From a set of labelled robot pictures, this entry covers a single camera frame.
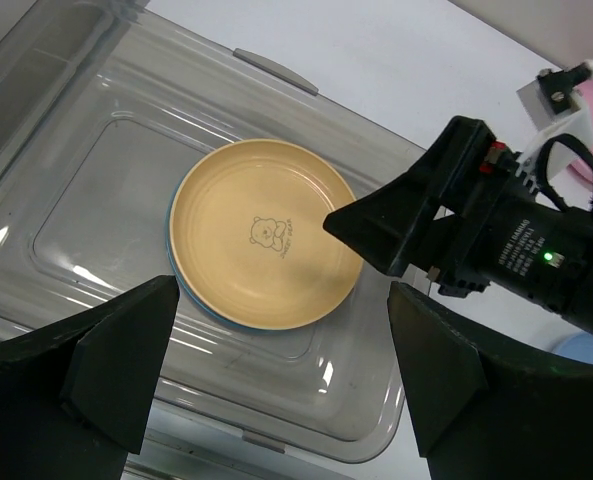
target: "plastic container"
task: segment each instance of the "plastic container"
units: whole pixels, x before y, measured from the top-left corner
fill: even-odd
[[[0,45],[0,340],[172,273],[165,214],[179,181],[213,149],[264,137],[316,152],[358,197],[422,153],[137,6],[37,2]],[[371,459],[404,400],[388,285],[366,266],[322,321],[271,334],[183,296],[156,398],[255,442]]]

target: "plate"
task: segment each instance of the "plate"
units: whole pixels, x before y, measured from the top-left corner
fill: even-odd
[[[328,213],[355,200],[314,153],[255,139],[207,155],[170,208],[170,255],[182,284],[209,311],[267,330],[297,328],[334,310],[362,259],[327,234]]]

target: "container handle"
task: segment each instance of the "container handle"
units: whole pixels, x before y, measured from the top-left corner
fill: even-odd
[[[289,68],[284,67],[280,63],[276,63],[273,60],[269,60],[268,58],[262,57],[261,55],[248,52],[247,50],[242,50],[240,48],[234,50],[234,57],[239,58],[257,68],[260,68],[264,72],[274,75],[275,77],[280,78],[290,85],[298,87],[311,95],[318,95],[318,87],[316,87],[316,85],[307,81]]]

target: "bear illustration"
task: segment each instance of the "bear illustration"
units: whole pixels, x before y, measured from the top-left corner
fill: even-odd
[[[277,222],[273,218],[255,217],[249,241],[280,252],[286,227],[285,222]]]

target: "white table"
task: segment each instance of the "white table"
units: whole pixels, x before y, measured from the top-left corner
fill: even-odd
[[[322,95],[424,148],[452,116],[465,115],[484,119],[521,150],[535,130],[515,91],[551,66],[447,0],[152,0],[147,8],[228,48],[282,63]],[[568,172],[554,183],[569,203],[589,198]],[[438,299],[544,349],[576,331],[497,287],[470,297]],[[371,462],[302,457],[357,479],[429,478],[407,408],[392,445]]]

